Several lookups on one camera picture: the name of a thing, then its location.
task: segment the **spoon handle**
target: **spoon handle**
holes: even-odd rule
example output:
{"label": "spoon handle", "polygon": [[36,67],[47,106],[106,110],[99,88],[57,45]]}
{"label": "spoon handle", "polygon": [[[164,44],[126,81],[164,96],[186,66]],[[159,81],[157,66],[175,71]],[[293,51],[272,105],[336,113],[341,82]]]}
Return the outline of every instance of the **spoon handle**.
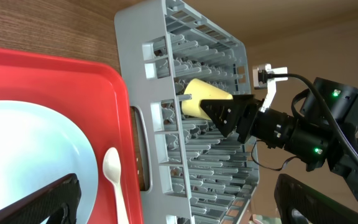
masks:
{"label": "spoon handle", "polygon": [[114,184],[114,193],[116,194],[117,222],[118,224],[129,224],[121,183]]}

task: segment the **white plate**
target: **white plate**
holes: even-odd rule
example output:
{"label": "white plate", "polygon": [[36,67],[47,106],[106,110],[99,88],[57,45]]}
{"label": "white plate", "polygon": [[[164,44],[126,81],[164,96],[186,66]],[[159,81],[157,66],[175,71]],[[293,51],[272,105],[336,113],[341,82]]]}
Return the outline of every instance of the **white plate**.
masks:
{"label": "white plate", "polygon": [[33,103],[0,101],[0,209],[75,173],[86,223],[98,190],[98,167],[84,133],[62,114]]}

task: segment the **red tray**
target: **red tray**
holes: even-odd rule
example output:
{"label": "red tray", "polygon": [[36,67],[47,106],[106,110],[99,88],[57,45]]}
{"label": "red tray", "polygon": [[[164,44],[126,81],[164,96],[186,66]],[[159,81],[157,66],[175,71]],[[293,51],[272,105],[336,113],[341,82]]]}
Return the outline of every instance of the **red tray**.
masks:
{"label": "red tray", "polygon": [[102,172],[104,154],[110,147],[117,148],[128,219],[143,223],[128,92],[114,69],[101,63],[0,49],[0,100],[49,107],[85,133],[99,172],[98,194],[88,223],[117,223],[114,189]]}

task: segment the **plastic dish rack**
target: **plastic dish rack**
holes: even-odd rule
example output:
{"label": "plastic dish rack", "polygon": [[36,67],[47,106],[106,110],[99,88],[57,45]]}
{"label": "plastic dish rack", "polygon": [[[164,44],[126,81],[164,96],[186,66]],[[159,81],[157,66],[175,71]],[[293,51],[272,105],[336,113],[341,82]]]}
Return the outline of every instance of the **plastic dish rack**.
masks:
{"label": "plastic dish rack", "polygon": [[146,224],[239,223],[259,170],[233,134],[181,114],[184,89],[199,78],[250,94],[244,44],[183,1],[151,0],[116,14],[122,77],[137,110]]}

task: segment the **wooden table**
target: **wooden table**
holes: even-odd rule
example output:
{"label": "wooden table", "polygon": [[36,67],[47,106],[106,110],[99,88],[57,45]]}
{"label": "wooden table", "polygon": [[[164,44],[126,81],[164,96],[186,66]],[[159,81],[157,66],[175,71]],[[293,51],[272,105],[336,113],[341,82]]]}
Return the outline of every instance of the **wooden table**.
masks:
{"label": "wooden table", "polygon": [[[114,16],[140,1],[0,0],[0,47],[106,63],[120,72]],[[143,189],[137,142],[135,136]]]}

